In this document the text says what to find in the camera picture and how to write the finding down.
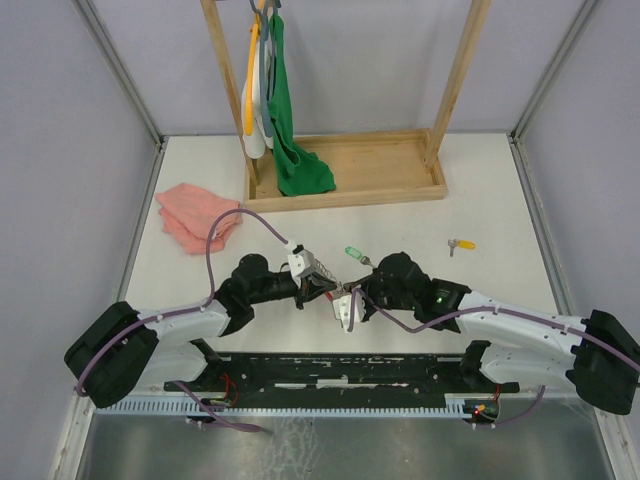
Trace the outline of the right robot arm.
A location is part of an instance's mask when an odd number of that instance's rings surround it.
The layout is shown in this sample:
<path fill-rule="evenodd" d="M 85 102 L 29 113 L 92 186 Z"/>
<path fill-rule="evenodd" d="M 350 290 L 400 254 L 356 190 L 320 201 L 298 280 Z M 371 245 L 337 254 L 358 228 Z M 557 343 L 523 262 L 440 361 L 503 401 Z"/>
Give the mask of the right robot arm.
<path fill-rule="evenodd" d="M 374 314 L 409 311 L 418 326 L 472 338 L 460 364 L 467 389 L 516 382 L 576 392 L 585 402 L 627 415 L 639 384 L 639 345 L 613 315 L 548 315 L 500 302 L 466 285 L 430 278 L 404 252 L 385 257 L 372 273 L 334 299 L 345 331 Z"/>

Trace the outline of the grey key holder with rings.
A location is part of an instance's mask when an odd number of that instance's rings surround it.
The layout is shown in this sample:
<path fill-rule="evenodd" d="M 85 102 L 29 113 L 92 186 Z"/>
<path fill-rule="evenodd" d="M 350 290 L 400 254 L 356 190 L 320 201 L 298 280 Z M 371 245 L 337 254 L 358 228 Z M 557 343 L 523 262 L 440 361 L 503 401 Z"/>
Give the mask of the grey key holder with rings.
<path fill-rule="evenodd" d="M 324 295 L 333 301 L 335 298 L 339 298 L 344 295 L 347 290 L 345 285 L 339 281 L 335 275 L 318 259 L 315 260 L 316 277 L 326 289 Z"/>

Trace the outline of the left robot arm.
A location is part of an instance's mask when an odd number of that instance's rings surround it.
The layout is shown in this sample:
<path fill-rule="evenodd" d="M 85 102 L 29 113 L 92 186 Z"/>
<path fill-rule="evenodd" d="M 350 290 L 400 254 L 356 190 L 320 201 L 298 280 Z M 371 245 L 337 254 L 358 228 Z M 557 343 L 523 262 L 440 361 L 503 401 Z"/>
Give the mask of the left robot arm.
<path fill-rule="evenodd" d="M 105 408 L 137 388 L 173 380 L 209 390 L 221 378 L 207 338 L 238 332 L 255 317 L 254 305 L 292 299 L 297 308 L 337 290 L 338 282 L 306 250 L 272 272 L 260 254 L 241 258 L 231 276 L 202 304 L 141 313 L 128 302 L 110 305 L 68 348 L 64 363 L 81 395 Z"/>

